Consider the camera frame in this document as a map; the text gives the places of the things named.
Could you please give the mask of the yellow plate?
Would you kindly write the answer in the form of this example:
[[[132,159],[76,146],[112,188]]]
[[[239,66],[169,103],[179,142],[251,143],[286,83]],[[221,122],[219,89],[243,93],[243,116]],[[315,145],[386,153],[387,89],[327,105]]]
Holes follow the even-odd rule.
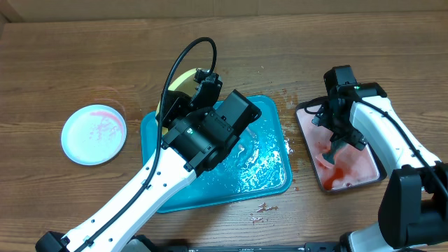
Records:
[[[164,101],[164,111],[168,111],[178,97],[188,96],[186,105],[181,105],[181,107],[179,108],[180,111],[177,112],[175,118],[179,116],[185,117],[190,112],[189,101],[197,92],[195,88],[198,86],[198,83],[194,81],[196,72],[196,69],[190,69],[185,73],[182,73],[168,87],[168,91],[180,92],[182,94],[166,94]]]

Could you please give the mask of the pink and green sponge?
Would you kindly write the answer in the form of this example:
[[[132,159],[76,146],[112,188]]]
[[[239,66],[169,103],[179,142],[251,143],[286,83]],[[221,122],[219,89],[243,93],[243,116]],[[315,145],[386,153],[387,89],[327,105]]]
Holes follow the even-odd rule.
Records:
[[[335,156],[338,151],[345,148],[347,142],[343,139],[335,140],[330,145],[330,150],[326,153],[321,153],[316,156],[316,161],[326,168],[332,169],[335,165]]]

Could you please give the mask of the light blue plate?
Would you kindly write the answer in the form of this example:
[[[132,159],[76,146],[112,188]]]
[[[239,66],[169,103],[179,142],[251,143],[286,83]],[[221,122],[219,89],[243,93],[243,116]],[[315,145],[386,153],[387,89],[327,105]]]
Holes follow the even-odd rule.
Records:
[[[65,122],[61,146],[73,162],[96,166],[113,159],[122,149],[127,127],[122,115],[110,106],[85,106]]]

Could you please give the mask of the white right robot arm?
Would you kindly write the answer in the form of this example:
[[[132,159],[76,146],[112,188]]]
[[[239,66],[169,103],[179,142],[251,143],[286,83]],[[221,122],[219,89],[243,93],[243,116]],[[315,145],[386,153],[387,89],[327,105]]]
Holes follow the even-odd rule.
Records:
[[[371,226],[340,237],[336,251],[418,251],[447,240],[447,164],[404,126],[378,83],[343,83],[327,89],[313,124],[332,132],[334,162],[344,144],[369,145],[389,181]]]

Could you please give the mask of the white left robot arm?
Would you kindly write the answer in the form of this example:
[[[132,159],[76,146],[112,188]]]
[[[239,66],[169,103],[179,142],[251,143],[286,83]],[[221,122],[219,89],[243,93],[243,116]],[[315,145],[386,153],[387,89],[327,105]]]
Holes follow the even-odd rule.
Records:
[[[121,251],[168,199],[224,161],[260,109],[237,90],[216,106],[222,85],[218,74],[202,69],[170,83],[147,163],[84,223],[66,234],[44,234],[36,251]]]

